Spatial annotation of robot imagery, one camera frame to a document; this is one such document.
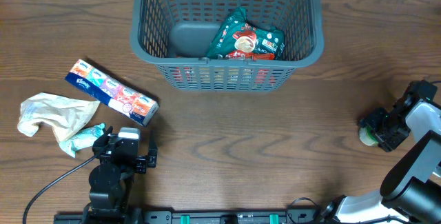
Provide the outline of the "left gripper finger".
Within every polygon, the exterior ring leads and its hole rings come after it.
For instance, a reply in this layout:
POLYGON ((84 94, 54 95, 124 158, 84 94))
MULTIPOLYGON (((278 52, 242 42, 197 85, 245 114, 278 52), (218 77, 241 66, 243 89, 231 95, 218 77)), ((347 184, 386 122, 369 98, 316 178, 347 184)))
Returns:
POLYGON ((110 139, 110 135, 113 131, 113 127, 110 126, 104 133, 93 143, 92 151, 100 152, 103 148, 106 147, 108 141, 110 139))
POLYGON ((148 147, 148 154, 147 154, 147 166, 149 168, 155 168, 158 158, 158 147, 154 140, 154 132, 150 132, 150 139, 149 139, 149 147, 148 147))

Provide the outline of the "green lidded jar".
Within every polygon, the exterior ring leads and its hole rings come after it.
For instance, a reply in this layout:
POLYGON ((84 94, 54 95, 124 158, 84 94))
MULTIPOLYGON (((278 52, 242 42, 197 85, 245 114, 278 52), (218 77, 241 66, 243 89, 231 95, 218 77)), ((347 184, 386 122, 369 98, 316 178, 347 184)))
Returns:
POLYGON ((369 147, 377 146, 378 142, 371 133, 372 129, 369 126, 365 126, 359 129, 359 139, 363 144, 369 147))

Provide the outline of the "beige paper bag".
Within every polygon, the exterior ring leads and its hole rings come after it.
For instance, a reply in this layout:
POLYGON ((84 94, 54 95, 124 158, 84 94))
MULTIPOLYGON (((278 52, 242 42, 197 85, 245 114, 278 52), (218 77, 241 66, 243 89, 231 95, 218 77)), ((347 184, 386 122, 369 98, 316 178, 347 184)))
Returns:
POLYGON ((26 136, 34 136, 39 125, 45 123, 52 127, 60 143, 81 130, 92 119, 99 104, 99 101, 38 93, 21 103, 17 129, 26 136))

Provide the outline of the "Kleenex tissue multipack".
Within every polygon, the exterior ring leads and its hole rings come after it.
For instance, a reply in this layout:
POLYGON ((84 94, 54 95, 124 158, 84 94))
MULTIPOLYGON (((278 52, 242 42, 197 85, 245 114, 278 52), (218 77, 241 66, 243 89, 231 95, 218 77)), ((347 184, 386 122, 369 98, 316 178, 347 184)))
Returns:
POLYGON ((74 64, 65 80, 142 126, 146 126, 159 109, 154 99, 123 85, 82 59, 74 64))

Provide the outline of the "orange spaghetti packet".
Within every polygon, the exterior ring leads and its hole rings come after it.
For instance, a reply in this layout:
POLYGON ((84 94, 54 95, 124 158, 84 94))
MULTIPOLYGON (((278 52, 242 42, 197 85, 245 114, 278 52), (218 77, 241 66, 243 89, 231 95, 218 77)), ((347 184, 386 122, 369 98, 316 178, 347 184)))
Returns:
POLYGON ((208 65, 159 67, 174 87, 184 90, 272 90, 283 77, 282 69, 208 65))

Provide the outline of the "green Nescafe coffee bag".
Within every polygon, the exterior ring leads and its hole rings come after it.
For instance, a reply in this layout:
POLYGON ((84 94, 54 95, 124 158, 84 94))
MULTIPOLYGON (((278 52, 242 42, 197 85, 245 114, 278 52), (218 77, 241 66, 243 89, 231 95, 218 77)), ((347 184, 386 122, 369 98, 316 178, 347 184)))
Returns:
POLYGON ((285 37, 281 30, 264 30, 247 22, 247 11, 237 8, 220 25, 206 57, 227 60, 281 60, 285 37))

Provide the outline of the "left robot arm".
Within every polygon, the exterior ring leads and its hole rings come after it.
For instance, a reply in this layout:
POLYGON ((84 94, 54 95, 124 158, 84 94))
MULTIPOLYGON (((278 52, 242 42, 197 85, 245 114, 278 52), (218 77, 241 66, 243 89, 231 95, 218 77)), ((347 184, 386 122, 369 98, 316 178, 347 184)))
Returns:
POLYGON ((158 147, 154 136, 148 139, 148 153, 139 155, 141 132, 136 128, 121 128, 114 134, 108 128, 92 146, 99 160, 89 176, 92 213, 88 219, 97 223, 136 223, 141 213, 128 207, 136 174, 156 167, 158 147))

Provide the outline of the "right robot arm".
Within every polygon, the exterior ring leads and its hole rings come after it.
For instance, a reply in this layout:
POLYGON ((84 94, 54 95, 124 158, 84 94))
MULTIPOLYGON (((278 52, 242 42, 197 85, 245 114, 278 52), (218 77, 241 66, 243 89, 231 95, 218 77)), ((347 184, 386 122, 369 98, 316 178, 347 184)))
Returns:
POLYGON ((408 91, 392 111, 378 108, 360 122, 359 138, 390 152, 409 135, 415 145, 384 178, 380 189, 332 201, 316 217, 323 223, 439 223, 440 106, 432 93, 408 91))

